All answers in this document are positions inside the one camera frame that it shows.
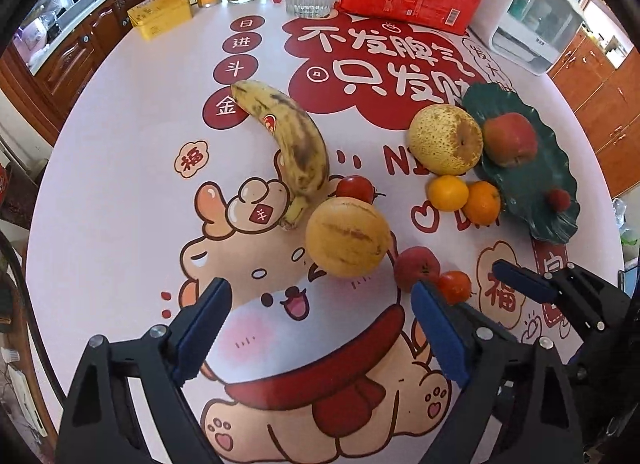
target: cartoon dog print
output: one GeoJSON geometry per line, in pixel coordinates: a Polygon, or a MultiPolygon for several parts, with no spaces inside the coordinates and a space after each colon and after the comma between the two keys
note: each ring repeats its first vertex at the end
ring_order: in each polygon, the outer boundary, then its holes
{"type": "Polygon", "coordinates": [[[217,184],[203,184],[195,198],[203,236],[181,254],[188,280],[180,306],[214,277],[232,288],[231,312],[203,367],[231,398],[204,407],[209,441],[233,462],[319,464],[433,430],[451,387],[430,369],[419,325],[403,331],[395,248],[367,277],[327,275],[306,253],[305,224],[278,226],[289,193],[278,154],[274,164],[278,178],[250,178],[228,203],[217,184]]]}

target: leaf-shaped plate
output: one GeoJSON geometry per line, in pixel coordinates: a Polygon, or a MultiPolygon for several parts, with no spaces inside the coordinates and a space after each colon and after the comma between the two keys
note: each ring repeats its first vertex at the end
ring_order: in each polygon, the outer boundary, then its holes
{"type": "Polygon", "coordinates": [[[538,154],[531,162],[501,168],[483,153],[479,166],[489,182],[500,190],[507,211],[529,224],[532,237],[567,243],[578,230],[580,204],[575,199],[578,182],[569,171],[569,157],[558,146],[554,131],[540,121],[538,110],[524,104],[517,93],[501,89],[496,82],[470,86],[462,106],[480,127],[487,119],[511,111],[522,114],[533,125],[538,134],[538,154]],[[556,213],[549,208],[545,195],[553,188],[564,189],[571,196],[567,211],[556,213]]]}

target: yellow citrus fruit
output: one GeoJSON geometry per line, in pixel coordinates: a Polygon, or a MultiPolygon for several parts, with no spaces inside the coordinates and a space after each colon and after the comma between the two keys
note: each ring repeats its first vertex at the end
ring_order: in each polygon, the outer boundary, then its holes
{"type": "Polygon", "coordinates": [[[468,197],[469,189],[464,180],[453,175],[433,179],[427,187],[427,198],[439,211],[458,211],[468,197]]]}
{"type": "Polygon", "coordinates": [[[498,218],[501,207],[498,188],[489,182],[479,181],[469,186],[469,198],[462,212],[473,224],[491,225],[498,218]]]}

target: tomato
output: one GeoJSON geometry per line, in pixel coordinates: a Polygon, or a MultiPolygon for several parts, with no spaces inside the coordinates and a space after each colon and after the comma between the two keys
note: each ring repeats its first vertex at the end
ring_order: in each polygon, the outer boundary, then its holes
{"type": "Polygon", "coordinates": [[[362,200],[367,204],[373,203],[373,198],[376,194],[376,190],[373,184],[360,175],[351,175],[345,177],[335,189],[335,196],[337,197],[351,197],[352,199],[362,200]]]}
{"type": "Polygon", "coordinates": [[[461,270],[443,272],[436,287],[449,305],[463,303],[471,297],[471,280],[461,270]]]}

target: pepino melon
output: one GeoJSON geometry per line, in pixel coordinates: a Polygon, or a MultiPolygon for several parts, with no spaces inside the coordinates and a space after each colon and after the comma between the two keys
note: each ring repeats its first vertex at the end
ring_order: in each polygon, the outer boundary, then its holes
{"type": "Polygon", "coordinates": [[[372,272],[391,247],[391,231],[372,205],[349,197],[320,204],[306,225],[306,251],[328,274],[360,277],[372,272]]]}

